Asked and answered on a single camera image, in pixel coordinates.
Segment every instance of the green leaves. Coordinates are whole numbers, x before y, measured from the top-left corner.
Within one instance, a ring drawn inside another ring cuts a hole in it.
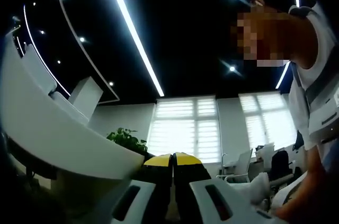
[[[111,132],[107,139],[140,154],[147,152],[146,140],[140,140],[139,142],[138,138],[131,135],[132,132],[137,131],[119,128],[116,132]]]

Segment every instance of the yellow object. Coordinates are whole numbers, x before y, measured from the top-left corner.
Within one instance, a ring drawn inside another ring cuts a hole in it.
[[[185,153],[175,153],[175,155],[178,166],[202,164],[201,161],[194,156]]]
[[[155,156],[144,163],[146,166],[158,166],[158,167],[168,167],[170,157],[172,154],[165,154],[160,156]]]

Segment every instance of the white sleeve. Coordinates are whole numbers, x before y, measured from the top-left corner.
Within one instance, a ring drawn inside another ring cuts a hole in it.
[[[290,112],[295,123],[295,127],[302,135],[305,143],[305,150],[309,150],[317,144],[311,142],[308,131],[308,112],[304,101],[302,91],[299,89],[297,82],[293,79],[289,94]]]

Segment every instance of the black ceiling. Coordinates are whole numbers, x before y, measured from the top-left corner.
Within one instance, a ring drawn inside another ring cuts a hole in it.
[[[258,68],[243,61],[230,38],[237,13],[248,6],[236,0],[124,0],[165,97],[272,91],[283,68]],[[119,102],[154,102],[159,95],[131,37],[116,0],[63,0],[84,47],[113,89]],[[265,0],[287,11],[294,0]],[[22,20],[23,4],[33,39],[46,64],[72,92],[79,80],[92,76],[104,90],[101,101],[115,100],[90,65],[62,13],[58,0],[9,0],[10,15]],[[30,42],[26,27],[21,42]],[[224,63],[241,75],[229,72]],[[291,72],[281,90],[289,90]]]

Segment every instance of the window blind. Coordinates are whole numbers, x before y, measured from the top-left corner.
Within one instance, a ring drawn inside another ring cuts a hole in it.
[[[203,163],[217,163],[221,152],[219,134],[213,97],[159,101],[147,140],[148,152],[184,152]]]
[[[239,95],[248,133],[249,146],[274,143],[274,149],[292,145],[297,137],[290,111],[278,92]]]

